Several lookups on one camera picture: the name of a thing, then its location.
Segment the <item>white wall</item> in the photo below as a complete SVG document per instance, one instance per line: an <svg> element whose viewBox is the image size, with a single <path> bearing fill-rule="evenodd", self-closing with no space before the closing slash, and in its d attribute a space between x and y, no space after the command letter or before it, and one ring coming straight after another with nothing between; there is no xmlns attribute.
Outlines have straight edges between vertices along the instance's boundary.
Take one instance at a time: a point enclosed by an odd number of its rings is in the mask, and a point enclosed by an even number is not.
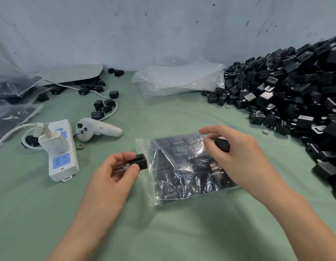
<svg viewBox="0 0 336 261"><path fill-rule="evenodd" d="M335 34L336 0L0 0L0 41L27 71L138 70L163 56L232 64Z"/></svg>

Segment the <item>power strip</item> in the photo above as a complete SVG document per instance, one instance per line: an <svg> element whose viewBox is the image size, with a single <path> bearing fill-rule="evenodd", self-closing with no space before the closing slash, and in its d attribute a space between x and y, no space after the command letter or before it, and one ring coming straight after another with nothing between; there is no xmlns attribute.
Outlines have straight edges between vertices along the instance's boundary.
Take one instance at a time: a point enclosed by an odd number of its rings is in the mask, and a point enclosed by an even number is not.
<svg viewBox="0 0 336 261"><path fill-rule="evenodd" d="M60 131L60 134L66 139L70 150L61 155L52 157L48 155L48 173L54 181L67 182L73 178L73 175L79 173L79 161L77 160L73 130L68 120L61 120L50 123L48 128L53 131Z"/></svg>

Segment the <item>green table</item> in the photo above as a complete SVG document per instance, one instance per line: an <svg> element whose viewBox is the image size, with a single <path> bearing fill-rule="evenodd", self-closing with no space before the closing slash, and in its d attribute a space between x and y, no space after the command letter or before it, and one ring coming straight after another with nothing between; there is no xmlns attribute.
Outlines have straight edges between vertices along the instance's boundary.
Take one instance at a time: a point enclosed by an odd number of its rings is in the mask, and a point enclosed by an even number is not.
<svg viewBox="0 0 336 261"><path fill-rule="evenodd" d="M144 100L133 72L116 78L105 74L106 92L118 90L118 112L106 120L123 136L95 136L77 152L80 172L69 182L48 176L44 151L20 144L25 130L0 147L0 261L43 260L67 230L93 171L111 153L135 150L136 138L197 131L205 125L235 126L256 138L290 186L307 198L336 233L336 201L311 173L314 162L296 140L263 135L246 114L208 104L200 92ZM31 121L68 119L75 127L90 117L95 94L71 89L51 96ZM241 188L215 192L165 206L148 207L138 181L94 260L295 260L274 217Z"/></svg>

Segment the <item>plastic packaging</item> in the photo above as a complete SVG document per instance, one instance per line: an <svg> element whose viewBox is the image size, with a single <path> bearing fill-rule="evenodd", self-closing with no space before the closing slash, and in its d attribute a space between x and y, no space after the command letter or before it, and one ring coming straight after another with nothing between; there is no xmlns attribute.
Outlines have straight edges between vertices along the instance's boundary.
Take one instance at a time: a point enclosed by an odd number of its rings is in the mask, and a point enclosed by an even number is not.
<svg viewBox="0 0 336 261"><path fill-rule="evenodd" d="M38 84L42 77L0 75L0 98L19 97Z"/></svg>
<svg viewBox="0 0 336 261"><path fill-rule="evenodd" d="M0 98L0 104L29 104L34 103L37 97L51 88L43 86L34 86L30 88L22 97Z"/></svg>
<svg viewBox="0 0 336 261"><path fill-rule="evenodd" d="M42 104L0 105L0 139L39 113L42 107Z"/></svg>
<svg viewBox="0 0 336 261"><path fill-rule="evenodd" d="M237 187L205 151L204 135L192 133L137 139L137 151L147 159L141 179L149 205L158 205Z"/></svg>
<svg viewBox="0 0 336 261"><path fill-rule="evenodd" d="M223 65L204 59L187 62L179 58L164 58L136 72L132 82L138 82L144 98L167 96L194 90L215 91L224 87Z"/></svg>

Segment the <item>white vr controller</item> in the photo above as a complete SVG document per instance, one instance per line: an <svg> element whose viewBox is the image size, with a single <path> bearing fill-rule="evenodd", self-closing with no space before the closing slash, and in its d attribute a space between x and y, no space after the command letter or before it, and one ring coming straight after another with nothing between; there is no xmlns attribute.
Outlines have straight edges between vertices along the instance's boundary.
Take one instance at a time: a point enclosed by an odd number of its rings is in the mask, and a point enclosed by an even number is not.
<svg viewBox="0 0 336 261"><path fill-rule="evenodd" d="M94 135L121 136L122 129L91 118L82 118L76 126L77 138L86 142Z"/></svg>

